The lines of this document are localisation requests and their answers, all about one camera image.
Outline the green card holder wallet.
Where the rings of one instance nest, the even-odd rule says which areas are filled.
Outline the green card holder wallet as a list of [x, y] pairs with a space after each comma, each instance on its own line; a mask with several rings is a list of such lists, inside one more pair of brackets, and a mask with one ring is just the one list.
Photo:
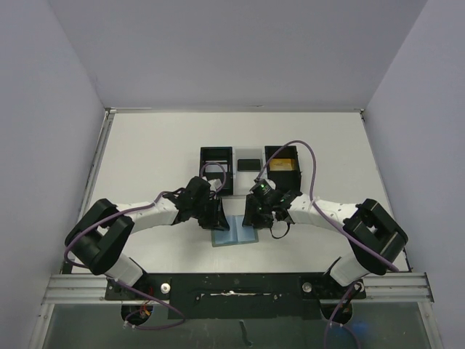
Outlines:
[[259, 242], [257, 230], [251, 226], [243, 226], [244, 216], [226, 216], [229, 230], [212, 230], [211, 245], [213, 247], [253, 244]]

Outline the gold credit card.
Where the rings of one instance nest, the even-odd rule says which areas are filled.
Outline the gold credit card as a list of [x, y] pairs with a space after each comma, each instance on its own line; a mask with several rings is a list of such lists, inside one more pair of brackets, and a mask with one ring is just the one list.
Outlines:
[[269, 163], [271, 172], [290, 172], [296, 171], [298, 161], [296, 159], [274, 158]]

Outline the black credit card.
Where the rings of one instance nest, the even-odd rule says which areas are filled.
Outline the black credit card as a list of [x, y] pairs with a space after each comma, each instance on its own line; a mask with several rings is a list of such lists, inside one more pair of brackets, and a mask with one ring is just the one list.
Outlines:
[[238, 159], [237, 170], [239, 172], [259, 172], [262, 169], [260, 159]]

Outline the black white sorting tray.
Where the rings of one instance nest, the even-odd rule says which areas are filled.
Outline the black white sorting tray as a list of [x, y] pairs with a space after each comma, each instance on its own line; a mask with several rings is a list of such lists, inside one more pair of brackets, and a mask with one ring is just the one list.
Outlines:
[[202, 147], [200, 170], [207, 180], [225, 181], [220, 196], [246, 196], [257, 176], [283, 193], [300, 190], [302, 173], [295, 145]]

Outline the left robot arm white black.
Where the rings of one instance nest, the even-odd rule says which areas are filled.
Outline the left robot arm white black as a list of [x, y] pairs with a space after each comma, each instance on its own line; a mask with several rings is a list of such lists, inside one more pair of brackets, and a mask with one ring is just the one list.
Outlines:
[[64, 257], [71, 265], [86, 268], [127, 286], [139, 286], [145, 270], [123, 253], [133, 233], [158, 226], [173, 226], [196, 219], [207, 230], [229, 230], [219, 179], [191, 178], [184, 188], [163, 191], [138, 204], [96, 201], [65, 238]]

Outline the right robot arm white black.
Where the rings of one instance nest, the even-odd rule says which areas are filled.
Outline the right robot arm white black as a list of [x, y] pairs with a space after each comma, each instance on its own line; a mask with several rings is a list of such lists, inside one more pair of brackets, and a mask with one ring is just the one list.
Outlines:
[[394, 261], [408, 243], [408, 236], [379, 202], [367, 198], [361, 204], [340, 204], [313, 198], [300, 191], [287, 193], [265, 179], [257, 181], [246, 196], [243, 225], [272, 228], [274, 222], [314, 225], [341, 233], [352, 251], [328, 269], [340, 286], [374, 273], [396, 270]]

